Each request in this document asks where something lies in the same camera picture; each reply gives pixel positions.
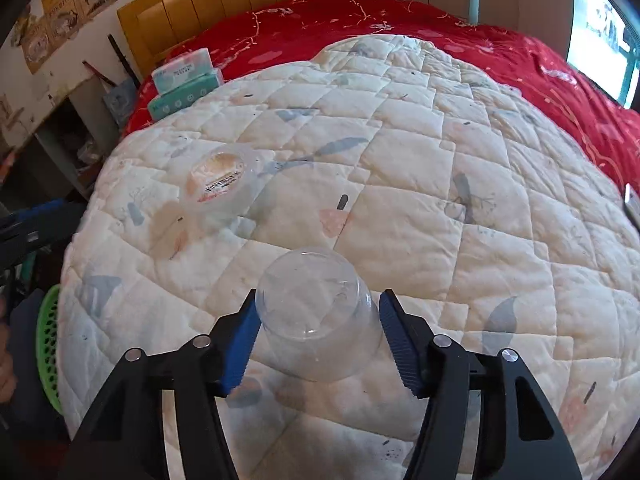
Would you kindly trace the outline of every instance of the green plastic basket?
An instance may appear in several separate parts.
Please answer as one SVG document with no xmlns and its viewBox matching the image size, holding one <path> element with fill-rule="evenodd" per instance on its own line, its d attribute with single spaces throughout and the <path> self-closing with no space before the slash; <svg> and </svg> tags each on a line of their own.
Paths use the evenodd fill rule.
<svg viewBox="0 0 640 480">
<path fill-rule="evenodd" d="M 62 414 L 58 398 L 58 369 L 56 368 L 56 343 L 58 341 L 58 295 L 60 286 L 52 286 L 42 300 L 36 325 L 36 361 L 38 374 L 47 399 Z"/>
</svg>

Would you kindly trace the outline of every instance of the green tissue package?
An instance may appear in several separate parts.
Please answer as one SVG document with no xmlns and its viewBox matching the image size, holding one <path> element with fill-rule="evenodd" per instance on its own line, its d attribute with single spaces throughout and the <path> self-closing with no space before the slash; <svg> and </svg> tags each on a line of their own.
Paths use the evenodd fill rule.
<svg viewBox="0 0 640 480">
<path fill-rule="evenodd" d="M 215 90 L 223 82 L 220 70 L 214 69 L 213 74 L 201 75 L 178 86 L 178 88 L 171 90 L 167 94 L 154 97 L 149 101 L 146 109 L 149 110 L 149 114 L 154 121 L 159 121 L 167 117 L 167 115 L 191 106 L 197 99 Z"/>
</svg>

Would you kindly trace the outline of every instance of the red bedsheet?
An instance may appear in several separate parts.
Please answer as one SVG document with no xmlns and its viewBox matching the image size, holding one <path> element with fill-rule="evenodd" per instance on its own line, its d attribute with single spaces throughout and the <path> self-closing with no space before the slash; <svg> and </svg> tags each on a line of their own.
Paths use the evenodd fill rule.
<svg viewBox="0 0 640 480">
<path fill-rule="evenodd" d="M 640 191 L 640 116 L 635 111 L 610 101 L 541 41 L 503 28 L 470 26 L 419 2 L 288 0 L 224 20 L 177 47 L 172 57 L 207 47 L 229 80 L 275 64 L 308 60 L 335 41 L 375 33 L 432 41 L 497 82 L 519 88 L 571 134 L 621 190 L 630 182 Z M 152 124 L 146 105 L 156 94 L 146 79 L 124 135 Z"/>
</svg>

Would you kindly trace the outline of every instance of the metal pivot bolt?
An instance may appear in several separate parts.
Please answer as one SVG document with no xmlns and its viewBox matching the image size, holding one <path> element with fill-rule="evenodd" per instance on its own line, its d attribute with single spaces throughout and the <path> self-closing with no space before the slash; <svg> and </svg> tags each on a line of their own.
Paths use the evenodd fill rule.
<svg viewBox="0 0 640 480">
<path fill-rule="evenodd" d="M 193 339 L 193 345 L 196 348 L 206 348 L 211 344 L 211 339 L 208 335 L 199 335 Z"/>
<path fill-rule="evenodd" d="M 124 354 L 124 358 L 132 363 L 133 361 L 137 361 L 142 357 L 142 350 L 140 348 L 130 348 Z"/>
<path fill-rule="evenodd" d="M 449 336 L 444 334 L 438 334 L 436 337 L 433 338 L 433 342 L 435 343 L 436 346 L 439 346 L 440 348 L 447 348 L 451 346 L 451 339 L 449 338 Z"/>
<path fill-rule="evenodd" d="M 507 348 L 502 351 L 502 358 L 505 361 L 514 363 L 518 360 L 518 353 L 515 350 L 511 350 L 510 348 Z"/>
</svg>

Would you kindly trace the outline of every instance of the quilted blanket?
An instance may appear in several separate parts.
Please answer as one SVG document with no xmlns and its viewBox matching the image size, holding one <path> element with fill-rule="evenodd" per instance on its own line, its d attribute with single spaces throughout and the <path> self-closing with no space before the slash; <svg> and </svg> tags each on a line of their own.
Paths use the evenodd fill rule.
<svg viewBox="0 0 640 480">
<path fill-rule="evenodd" d="M 224 142 L 258 150 L 262 191 L 228 228 L 201 232 L 178 188 Z M 428 41 L 372 34 L 231 81 L 117 147 L 63 269 L 71 431 L 127 348 L 208 332 L 301 246 L 343 254 L 370 290 L 393 288 L 468 350 L 515 348 L 585 479 L 638 420 L 640 240 L 616 186 L 517 89 Z M 280 371 L 262 332 L 219 401 L 238 473 L 254 479 L 402 478 L 425 406 L 385 341 L 358 375 L 308 383 Z M 164 415 L 180 478 L 169 394 Z M 461 479 L 478 418 L 471 395 Z"/>
</svg>

